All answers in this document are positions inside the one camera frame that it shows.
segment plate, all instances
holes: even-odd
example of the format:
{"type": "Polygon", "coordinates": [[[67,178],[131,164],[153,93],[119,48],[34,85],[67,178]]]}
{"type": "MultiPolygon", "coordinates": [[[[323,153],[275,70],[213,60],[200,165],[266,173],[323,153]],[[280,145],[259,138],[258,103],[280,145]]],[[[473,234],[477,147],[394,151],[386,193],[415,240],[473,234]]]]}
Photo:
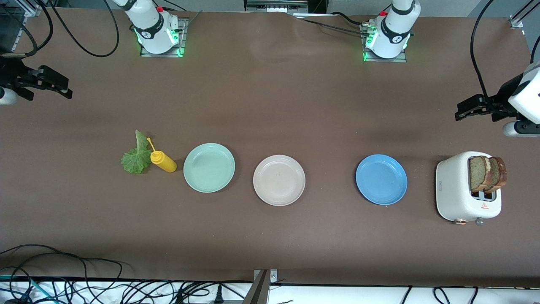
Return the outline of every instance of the plate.
{"type": "Polygon", "coordinates": [[[211,193],[229,184],[234,168],[234,157],[227,148],[218,143],[205,143],[187,155],[184,178],[191,188],[211,193]]]}
{"type": "Polygon", "coordinates": [[[253,174],[255,192],[262,201],[273,206],[292,204],[302,195],[305,186],[302,166],[285,155],[265,158],[253,174]]]}
{"type": "Polygon", "coordinates": [[[356,169],[356,185],[370,202],[391,205],[407,191],[405,170],[388,155],[374,154],[364,158],[356,169]]]}

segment white floor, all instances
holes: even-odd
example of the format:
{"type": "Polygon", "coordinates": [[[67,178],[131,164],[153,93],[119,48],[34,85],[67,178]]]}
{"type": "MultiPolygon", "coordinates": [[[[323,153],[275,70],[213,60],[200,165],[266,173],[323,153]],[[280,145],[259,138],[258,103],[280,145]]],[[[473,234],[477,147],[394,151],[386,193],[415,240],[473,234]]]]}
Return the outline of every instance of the white floor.
{"type": "MultiPolygon", "coordinates": [[[[128,291],[130,288],[122,286],[126,282],[115,283],[110,289],[104,292],[99,299],[103,304],[120,304],[122,303],[122,294],[124,291],[128,291]]],[[[91,286],[95,287],[108,287],[109,282],[90,282],[91,286]]],[[[155,287],[162,283],[154,283],[151,286],[146,287],[146,292],[151,291],[155,287]]],[[[167,285],[158,289],[152,295],[166,295],[175,292],[180,287],[181,283],[174,283],[173,288],[171,285],[167,285]]],[[[228,287],[236,290],[238,293],[245,295],[249,290],[251,284],[249,283],[227,283],[228,287]]],[[[39,286],[50,295],[54,295],[51,282],[42,282],[39,286]]],[[[13,284],[13,290],[24,292],[28,287],[27,282],[15,282],[13,284]]],[[[58,294],[64,290],[64,284],[62,282],[56,282],[58,294]]],[[[77,288],[86,287],[85,282],[78,282],[77,288]]],[[[7,282],[0,282],[0,288],[9,289],[7,282]]],[[[217,291],[217,285],[208,288],[209,294],[202,297],[191,297],[190,303],[212,303],[215,299],[217,291]]],[[[271,286],[269,293],[268,304],[279,304],[287,301],[291,301],[291,304],[314,304],[314,303],[369,303],[369,304],[400,304],[407,287],[313,287],[313,286],[271,286]]],[[[406,304],[437,304],[432,294],[432,288],[427,287],[415,287],[410,292],[406,304]]],[[[468,304],[471,300],[474,290],[472,288],[444,288],[450,303],[452,304],[468,304]]],[[[101,290],[94,290],[95,294],[98,294],[101,290]]],[[[88,289],[80,292],[86,300],[75,296],[73,298],[73,304],[99,304],[98,301],[92,301],[93,297],[88,292],[88,289]]],[[[137,302],[144,294],[136,293],[134,289],[128,293],[128,295],[134,296],[129,300],[129,303],[137,302]]],[[[44,298],[44,294],[37,288],[32,289],[31,297],[33,300],[44,298]]],[[[223,288],[223,298],[225,300],[241,300],[237,295],[233,294],[229,290],[223,288]]],[[[0,300],[6,301],[12,299],[10,293],[1,291],[0,300]]],[[[66,298],[61,296],[58,298],[61,301],[67,302],[66,298]]],[[[163,298],[154,299],[155,304],[168,304],[171,301],[171,296],[165,296],[163,298]]],[[[533,304],[540,302],[540,290],[524,290],[524,289],[502,289],[502,288],[482,288],[478,291],[478,295],[474,304],[533,304]]],[[[62,304],[61,302],[55,303],[54,301],[46,302],[51,304],[62,304]]],[[[146,299],[141,304],[153,304],[152,300],[146,299]]]]}

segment plate rim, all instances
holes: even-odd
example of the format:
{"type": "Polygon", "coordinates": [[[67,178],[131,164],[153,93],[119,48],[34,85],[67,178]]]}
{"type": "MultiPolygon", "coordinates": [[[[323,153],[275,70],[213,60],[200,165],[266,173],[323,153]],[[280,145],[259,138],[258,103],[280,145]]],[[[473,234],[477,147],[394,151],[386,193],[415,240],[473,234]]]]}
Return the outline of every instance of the plate rim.
{"type": "Polygon", "coordinates": [[[356,187],[358,188],[358,191],[360,191],[360,193],[362,194],[362,196],[363,196],[366,200],[370,201],[371,203],[377,204],[377,205],[380,205],[380,206],[389,206],[389,205],[392,205],[392,204],[395,204],[395,203],[401,201],[401,199],[402,199],[402,198],[405,196],[405,194],[407,193],[407,188],[409,187],[409,182],[408,182],[408,179],[407,179],[407,172],[405,172],[405,168],[403,168],[403,165],[402,165],[399,161],[397,161],[395,158],[393,158],[393,157],[391,157],[391,156],[389,156],[389,155],[386,155],[386,154],[371,154],[371,155],[366,156],[362,161],[360,161],[360,163],[359,163],[358,166],[356,167],[356,172],[355,172],[355,174],[354,174],[354,180],[355,180],[355,182],[356,182],[356,187]],[[391,203],[379,203],[379,202],[374,202],[373,200],[371,200],[370,198],[368,198],[368,197],[365,195],[365,193],[362,191],[362,189],[361,189],[361,187],[360,187],[360,183],[358,183],[358,178],[357,178],[357,176],[358,176],[358,172],[359,172],[360,167],[362,166],[362,164],[365,163],[365,162],[367,162],[367,161],[369,161],[369,158],[377,157],[377,156],[379,156],[379,157],[380,157],[380,156],[383,156],[383,157],[385,157],[385,158],[388,158],[388,159],[392,160],[393,162],[395,162],[395,164],[397,164],[397,165],[399,166],[399,168],[401,168],[401,170],[398,170],[398,169],[396,168],[395,164],[392,164],[392,163],[390,163],[390,162],[388,162],[388,161],[385,161],[385,162],[386,162],[387,164],[389,164],[390,166],[392,166],[392,168],[393,168],[397,173],[401,173],[401,172],[399,172],[399,171],[402,171],[402,172],[403,172],[402,175],[403,175],[403,178],[404,178],[404,180],[405,180],[405,183],[404,183],[405,187],[404,187],[403,193],[399,196],[398,199],[396,199],[395,201],[393,201],[393,202],[391,202],[391,203]]]}
{"type": "Polygon", "coordinates": [[[222,190],[223,188],[225,188],[227,185],[229,185],[229,183],[231,182],[231,180],[233,179],[234,177],[234,173],[236,171],[236,160],[234,159],[234,155],[232,154],[232,152],[224,145],[222,144],[219,144],[219,143],[215,143],[215,142],[207,142],[207,143],[203,143],[203,144],[200,144],[198,146],[196,146],[195,148],[193,148],[186,156],[186,159],[184,161],[184,168],[183,168],[183,172],[184,172],[184,180],[186,181],[187,185],[190,186],[193,190],[195,191],[198,191],[198,192],[201,192],[201,193],[213,193],[213,192],[217,192],[219,190],[222,190]],[[195,150],[197,150],[198,148],[200,147],[203,147],[203,146],[210,146],[210,145],[216,145],[216,146],[220,146],[222,148],[224,148],[227,152],[228,152],[228,156],[230,156],[230,159],[232,160],[232,173],[231,173],[231,177],[227,180],[227,182],[223,185],[223,187],[219,188],[219,189],[216,189],[216,190],[212,190],[212,191],[203,191],[203,190],[200,190],[200,189],[197,189],[195,188],[193,185],[191,185],[191,183],[189,182],[188,178],[186,177],[186,164],[188,164],[188,160],[191,158],[194,158],[194,156],[192,156],[193,152],[195,150]]]}
{"type": "Polygon", "coordinates": [[[255,193],[257,194],[257,196],[259,197],[260,200],[262,200],[264,203],[270,205],[270,206],[275,206],[275,207],[284,207],[284,206],[288,206],[292,203],[294,203],[295,201],[297,201],[303,194],[304,190],[306,189],[306,172],[304,171],[302,165],[300,164],[300,162],[298,162],[297,160],[295,160],[294,158],[290,157],[290,156],[287,156],[287,155],[283,155],[283,154],[276,154],[276,155],[271,155],[271,156],[268,156],[266,157],[265,159],[263,159],[262,161],[259,162],[259,164],[255,167],[255,171],[253,172],[253,189],[255,190],[255,193]],[[300,167],[300,170],[302,171],[302,174],[301,176],[303,177],[303,182],[302,182],[302,189],[300,190],[300,193],[298,194],[298,196],[292,200],[291,202],[289,203],[286,203],[286,204],[273,204],[273,203],[270,203],[270,202],[267,202],[265,199],[263,199],[260,195],[260,193],[257,191],[257,188],[255,187],[255,177],[257,175],[257,172],[260,170],[259,168],[261,167],[261,165],[267,161],[269,158],[275,158],[275,157],[282,157],[282,158],[285,158],[285,159],[288,159],[288,160],[292,160],[294,161],[295,163],[298,164],[298,166],[300,167]]]}

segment white plate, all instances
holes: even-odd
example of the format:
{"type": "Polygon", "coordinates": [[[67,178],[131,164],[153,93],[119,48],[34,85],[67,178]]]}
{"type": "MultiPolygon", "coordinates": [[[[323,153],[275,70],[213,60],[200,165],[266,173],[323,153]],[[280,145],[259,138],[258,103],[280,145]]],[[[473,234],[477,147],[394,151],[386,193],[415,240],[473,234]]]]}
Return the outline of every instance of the white plate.
{"type": "Polygon", "coordinates": [[[255,169],[253,187],[267,204],[286,206],[296,201],[306,186],[300,164],[285,155],[265,158],[255,169]]]}

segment white toaster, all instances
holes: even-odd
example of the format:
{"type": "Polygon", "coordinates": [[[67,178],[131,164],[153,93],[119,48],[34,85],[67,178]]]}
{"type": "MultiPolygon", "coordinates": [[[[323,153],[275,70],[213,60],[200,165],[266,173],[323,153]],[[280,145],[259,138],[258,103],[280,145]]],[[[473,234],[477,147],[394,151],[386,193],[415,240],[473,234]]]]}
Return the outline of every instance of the white toaster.
{"type": "Polygon", "coordinates": [[[469,182],[469,158],[473,156],[491,157],[482,152],[463,152],[437,165],[435,173],[435,193],[437,210],[449,221],[465,224],[499,215],[501,212],[501,190],[491,194],[480,191],[473,196],[469,182]]]}

